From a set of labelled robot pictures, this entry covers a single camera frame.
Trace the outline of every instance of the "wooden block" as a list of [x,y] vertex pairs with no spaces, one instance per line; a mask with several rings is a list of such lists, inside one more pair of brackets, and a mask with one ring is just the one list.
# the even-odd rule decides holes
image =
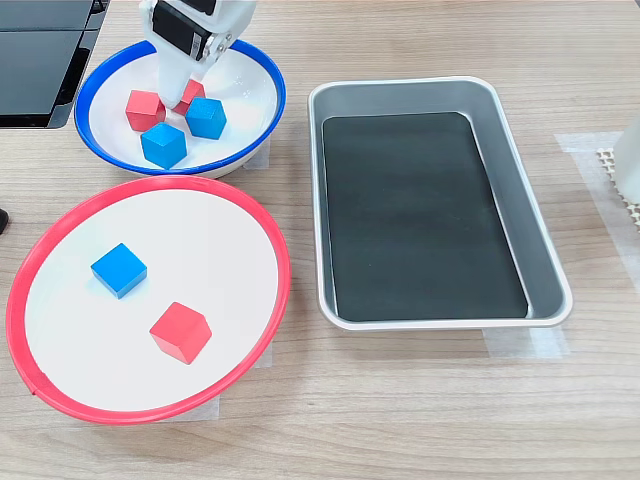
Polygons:
[[98,280],[117,298],[124,297],[147,276],[147,267],[121,243],[91,265]]
[[159,123],[143,133],[140,141],[144,158],[165,169],[170,169],[187,156],[184,133],[166,123]]
[[157,93],[132,90],[126,109],[129,125],[136,132],[146,132],[164,122],[167,111]]
[[174,302],[150,330],[151,336],[167,355],[191,364],[211,338],[204,315]]
[[173,111],[180,115],[186,115],[193,99],[204,96],[204,86],[195,80],[189,80],[187,88],[184,89],[184,93],[182,94],[182,100],[173,108]]
[[194,137],[218,140],[227,124],[227,117],[220,100],[194,98],[185,116]]

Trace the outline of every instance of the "blue-rimmed bowl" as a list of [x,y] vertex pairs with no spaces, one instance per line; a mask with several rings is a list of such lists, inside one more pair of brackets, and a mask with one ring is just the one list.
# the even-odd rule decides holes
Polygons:
[[253,45],[236,41],[204,76],[209,98],[221,100],[227,125],[219,140],[193,137],[184,117],[167,110],[166,122],[185,132],[187,157],[170,170],[144,158],[140,133],[125,115],[131,90],[156,91],[155,48],[136,43],[102,63],[78,94],[80,137],[99,157],[145,175],[204,174],[220,177],[248,161],[269,138],[284,111],[286,89],[276,64]]

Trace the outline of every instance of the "black device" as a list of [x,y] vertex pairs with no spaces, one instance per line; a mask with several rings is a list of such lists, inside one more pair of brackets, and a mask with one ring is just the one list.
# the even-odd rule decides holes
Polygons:
[[153,9],[153,31],[196,61],[202,58],[211,36],[211,32],[163,0]]
[[9,214],[0,208],[0,233],[4,232],[7,223],[9,223]]
[[109,0],[0,0],[0,128],[65,125]]

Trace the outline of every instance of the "blue cube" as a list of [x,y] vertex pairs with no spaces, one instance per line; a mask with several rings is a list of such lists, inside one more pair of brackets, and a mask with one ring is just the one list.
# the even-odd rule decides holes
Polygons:
[[147,276],[147,267],[121,243],[91,265],[98,280],[117,298],[124,297]]
[[140,141],[144,158],[167,170],[187,156],[184,133],[164,122],[143,133]]
[[194,98],[185,118],[194,137],[212,140],[220,139],[222,130],[227,124],[222,102],[212,98]]

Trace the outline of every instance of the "tray rim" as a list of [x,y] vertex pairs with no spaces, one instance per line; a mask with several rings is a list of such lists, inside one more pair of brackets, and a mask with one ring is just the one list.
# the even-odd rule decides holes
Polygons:
[[252,154],[252,152],[254,152],[271,135],[273,130],[275,130],[276,126],[280,122],[286,104],[287,90],[284,82],[284,77],[282,76],[282,72],[280,71],[278,66],[266,53],[264,53],[258,47],[255,47],[254,45],[242,40],[236,40],[229,48],[248,56],[259,65],[261,65],[272,78],[273,83],[276,87],[276,93],[278,96],[276,113],[273,116],[273,119],[271,120],[271,123],[269,124],[267,129],[251,145],[227,158],[207,163],[205,165],[174,170],[162,170],[131,165],[127,162],[113,157],[98,144],[96,139],[93,137],[91,126],[89,125],[89,109],[91,108],[93,98],[102,84],[121,67],[137,60],[138,58],[156,53],[155,47],[147,40],[143,40],[141,42],[130,45],[125,49],[115,53],[103,63],[98,65],[98,67],[96,67],[96,69],[87,77],[84,84],[80,88],[80,91],[78,92],[78,99],[76,101],[74,111],[76,129],[78,130],[80,138],[93,153],[95,153],[103,160],[106,160],[112,165],[120,167],[124,170],[129,170],[131,172],[136,172],[144,175],[201,174],[227,167],[235,162],[244,159],[248,155]]
[[[326,299],[326,290],[324,283],[324,256],[322,243],[322,220],[320,210],[320,172],[318,164],[317,148],[320,139],[316,135],[316,98],[326,90],[332,88],[340,88],[347,86],[366,86],[366,85],[403,85],[403,84],[422,84],[422,83],[444,83],[444,82],[469,82],[474,83],[486,89],[493,100],[497,113],[500,117],[503,130],[507,137],[507,142],[516,168],[523,181],[524,190],[529,199],[530,206],[533,210],[538,228],[541,232],[542,240],[553,264],[554,270],[558,276],[558,282],[562,291],[563,302],[561,307],[551,316],[545,318],[485,318],[485,319],[435,319],[435,320],[388,320],[388,321],[368,321],[354,322],[345,320],[338,316],[329,306]],[[564,273],[560,258],[553,245],[549,231],[542,217],[542,212],[538,201],[533,192],[533,187],[526,174],[522,159],[518,153],[518,149],[511,132],[511,128],[507,122],[502,103],[498,97],[495,88],[488,82],[472,76],[449,76],[434,78],[417,78],[417,79],[398,79],[398,80],[354,80],[354,81],[338,81],[329,82],[316,87],[309,95],[308,99],[309,112],[309,129],[310,129],[310,149],[311,149],[311,184],[312,184],[312,206],[313,206],[313,228],[314,243],[316,257],[316,282],[318,284],[318,306],[323,316],[334,325],[343,330],[375,332],[375,331],[399,331],[399,330],[473,330],[484,328],[529,328],[529,327],[554,327],[564,322],[573,309],[573,295],[569,286],[569,281]]]
[[[206,389],[170,405],[140,411],[111,411],[82,404],[60,391],[40,369],[31,354],[24,323],[29,291],[40,266],[76,226],[100,210],[142,193],[157,190],[193,190],[224,198],[248,212],[263,228],[278,264],[278,290],[269,323],[251,352],[227,375]],[[33,395],[53,408],[80,420],[109,425],[155,422],[179,415],[218,396],[240,379],[260,358],[275,336],[286,311],[291,290],[291,260],[278,224],[269,212],[247,193],[218,180],[185,175],[153,176],[133,180],[101,192],[66,213],[38,240],[18,269],[9,293],[6,335],[16,370]]]

